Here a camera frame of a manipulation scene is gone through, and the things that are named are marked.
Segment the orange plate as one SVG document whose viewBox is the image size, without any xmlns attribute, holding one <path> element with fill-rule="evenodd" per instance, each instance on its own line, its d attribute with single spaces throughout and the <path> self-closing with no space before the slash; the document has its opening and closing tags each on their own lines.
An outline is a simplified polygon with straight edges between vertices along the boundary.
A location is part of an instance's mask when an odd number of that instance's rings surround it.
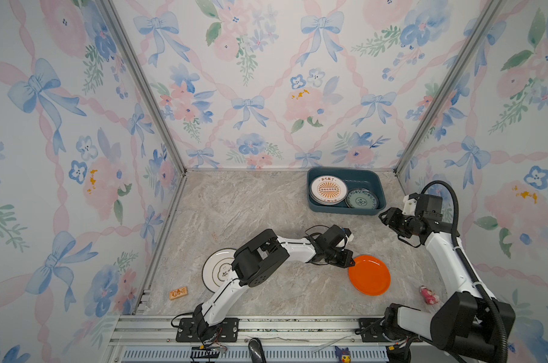
<svg viewBox="0 0 548 363">
<path fill-rule="evenodd" d="M 390 287 L 391 276 L 385 263 L 376 257 L 361 255 L 354 259 L 355 265 L 349 267 L 351 284 L 367 296 L 380 296 Z"/>
</svg>

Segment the blue patterned green plate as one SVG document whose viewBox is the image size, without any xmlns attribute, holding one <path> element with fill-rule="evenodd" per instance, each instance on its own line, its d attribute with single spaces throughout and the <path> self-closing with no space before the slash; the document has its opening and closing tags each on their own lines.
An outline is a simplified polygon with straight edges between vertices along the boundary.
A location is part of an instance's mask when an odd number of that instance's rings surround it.
<svg viewBox="0 0 548 363">
<path fill-rule="evenodd" d="M 378 197 L 365 188 L 354 188 L 350 190 L 345 198 L 349 208 L 377 210 L 379 207 Z"/>
</svg>

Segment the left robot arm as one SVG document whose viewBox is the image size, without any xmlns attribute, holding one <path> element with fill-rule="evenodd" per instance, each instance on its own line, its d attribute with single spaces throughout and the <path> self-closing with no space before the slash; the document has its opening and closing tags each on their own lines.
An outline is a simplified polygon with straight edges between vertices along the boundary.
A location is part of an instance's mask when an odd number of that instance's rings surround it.
<svg viewBox="0 0 548 363">
<path fill-rule="evenodd" d="M 301 239 L 280 237 L 270 228 L 262 231 L 234 252 L 224 283 L 209 300 L 195 308 L 192 319 L 199 340 L 204 345 L 212 344 L 227 313 L 242 294 L 265 282 L 286 262 L 342 269 L 355 266 L 353 252 L 347 248 L 353 239 L 351 230 L 337 225 Z"/>
</svg>

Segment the white plate flower outline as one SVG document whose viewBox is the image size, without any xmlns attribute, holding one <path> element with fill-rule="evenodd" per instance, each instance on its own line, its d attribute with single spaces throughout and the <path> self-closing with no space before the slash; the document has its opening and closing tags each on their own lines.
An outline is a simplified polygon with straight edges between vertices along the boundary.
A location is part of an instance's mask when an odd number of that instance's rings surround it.
<svg viewBox="0 0 548 363">
<path fill-rule="evenodd" d="M 224 248 L 212 253 L 205 261 L 202 268 L 202 282 L 204 286 L 215 293 L 227 280 L 232 269 L 236 250 Z"/>
</svg>

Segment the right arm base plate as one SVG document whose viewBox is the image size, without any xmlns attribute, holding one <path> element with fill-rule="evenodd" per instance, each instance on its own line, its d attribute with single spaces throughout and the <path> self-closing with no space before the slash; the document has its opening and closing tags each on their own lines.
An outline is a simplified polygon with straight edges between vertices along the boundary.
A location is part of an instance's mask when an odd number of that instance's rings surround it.
<svg viewBox="0 0 548 363">
<path fill-rule="evenodd" d="M 420 341 L 419 335 L 401 331 L 398 328 L 390 328 L 384 322 L 384 318 L 358 319 L 358 328 L 355 335 L 360 336 L 363 343 L 406 343 Z"/>
</svg>

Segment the sunburst plate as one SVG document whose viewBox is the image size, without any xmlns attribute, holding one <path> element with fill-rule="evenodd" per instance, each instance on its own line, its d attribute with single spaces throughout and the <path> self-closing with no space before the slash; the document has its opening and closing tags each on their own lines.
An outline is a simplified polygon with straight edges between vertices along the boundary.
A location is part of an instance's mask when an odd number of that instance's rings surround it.
<svg viewBox="0 0 548 363">
<path fill-rule="evenodd" d="M 332 175 L 315 178 L 309 187 L 311 198 L 323 206 L 334 206 L 342 202 L 348 193 L 345 182 Z"/>
</svg>

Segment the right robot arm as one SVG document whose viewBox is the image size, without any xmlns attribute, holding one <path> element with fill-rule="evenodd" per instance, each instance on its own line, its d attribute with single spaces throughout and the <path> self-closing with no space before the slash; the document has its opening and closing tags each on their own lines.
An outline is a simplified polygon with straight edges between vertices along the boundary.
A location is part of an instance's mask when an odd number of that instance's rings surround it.
<svg viewBox="0 0 548 363">
<path fill-rule="evenodd" d="M 508 359 L 508 335 L 515 322 L 513 308 L 489 291 L 468 260 L 457 222 L 444 222 L 443 199 L 411 194 L 404 208 L 391 207 L 379 218 L 407 243 L 417 237 L 443 279 L 447 300 L 436 313 L 392 303 L 381 324 L 391 340 L 418 338 L 449 354 L 485 362 Z"/>
</svg>

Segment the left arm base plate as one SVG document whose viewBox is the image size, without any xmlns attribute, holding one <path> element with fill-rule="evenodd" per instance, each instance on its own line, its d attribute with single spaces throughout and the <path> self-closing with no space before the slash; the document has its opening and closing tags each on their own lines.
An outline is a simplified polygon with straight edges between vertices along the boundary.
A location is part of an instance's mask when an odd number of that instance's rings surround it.
<svg viewBox="0 0 548 363">
<path fill-rule="evenodd" d="M 208 326 L 204 321 L 193 318 L 180 319 L 177 325 L 175 340 L 177 343 L 235 343 L 239 335 L 239 319 L 226 318 L 215 326 Z"/>
</svg>

